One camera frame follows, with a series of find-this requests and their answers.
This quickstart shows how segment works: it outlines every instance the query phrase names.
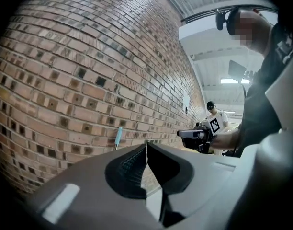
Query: person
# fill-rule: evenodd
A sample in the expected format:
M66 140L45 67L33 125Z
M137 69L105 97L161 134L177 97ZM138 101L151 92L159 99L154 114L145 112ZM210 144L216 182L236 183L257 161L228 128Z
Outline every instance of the person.
M265 91L282 73L293 55L293 35L280 23L273 26L256 9L235 7L227 19L227 31L241 45L263 55L262 66L253 77L244 102L239 128L218 134L211 147L236 150L240 157L244 148L260 143L281 129L280 121Z
M206 119L213 118L213 117L216 117L217 119L221 119L221 122L223 123L223 127L224 127L224 129L221 132L226 132L228 130L228 117L226 113L222 110L218 110L213 101L207 102L206 108L210 112L210 114L207 116ZM214 149L215 155L221 156L223 152L225 152L225 150L222 151L220 149Z

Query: blue pen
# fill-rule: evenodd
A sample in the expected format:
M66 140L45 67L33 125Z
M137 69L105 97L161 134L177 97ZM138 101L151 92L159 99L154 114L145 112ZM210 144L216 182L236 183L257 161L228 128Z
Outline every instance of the blue pen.
M119 127L116 140L114 141L113 150L117 150L119 142L120 142L121 135L122 135L122 127Z

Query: black shirt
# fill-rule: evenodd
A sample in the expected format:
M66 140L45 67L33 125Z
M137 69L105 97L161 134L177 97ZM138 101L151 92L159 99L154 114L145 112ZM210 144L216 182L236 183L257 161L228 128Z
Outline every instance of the black shirt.
M266 136L280 130L279 119L265 92L279 77L293 54L293 35L276 24L271 32L270 50L254 75L248 90L240 127L240 139L236 157L246 146L260 143Z

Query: camera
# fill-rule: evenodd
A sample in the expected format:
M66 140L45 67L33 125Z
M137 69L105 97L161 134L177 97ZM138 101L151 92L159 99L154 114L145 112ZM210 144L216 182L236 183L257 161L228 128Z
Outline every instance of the camera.
M223 129L223 123L213 117L196 123L194 129L179 130L177 136L181 137L184 147L207 154L212 140Z

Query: white device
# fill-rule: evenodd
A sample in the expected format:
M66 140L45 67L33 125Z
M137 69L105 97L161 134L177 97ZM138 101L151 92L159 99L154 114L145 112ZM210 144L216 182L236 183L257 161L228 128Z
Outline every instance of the white device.
M219 134L224 129L222 119L217 117L212 117L205 121L202 121L200 125L205 125L206 127L208 127L212 135Z

